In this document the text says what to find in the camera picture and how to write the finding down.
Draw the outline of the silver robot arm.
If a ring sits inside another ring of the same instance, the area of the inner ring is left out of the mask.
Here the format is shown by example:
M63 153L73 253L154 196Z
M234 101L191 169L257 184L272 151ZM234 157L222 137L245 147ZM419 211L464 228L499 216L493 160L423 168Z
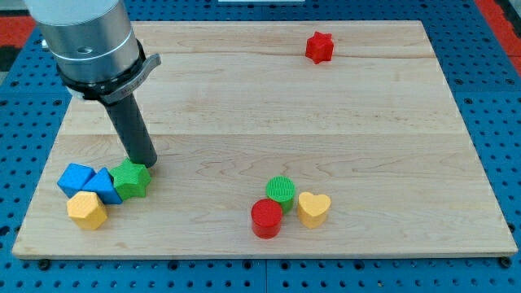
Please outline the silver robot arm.
M130 96L161 64L146 57L122 0L25 0L66 86L104 105Z

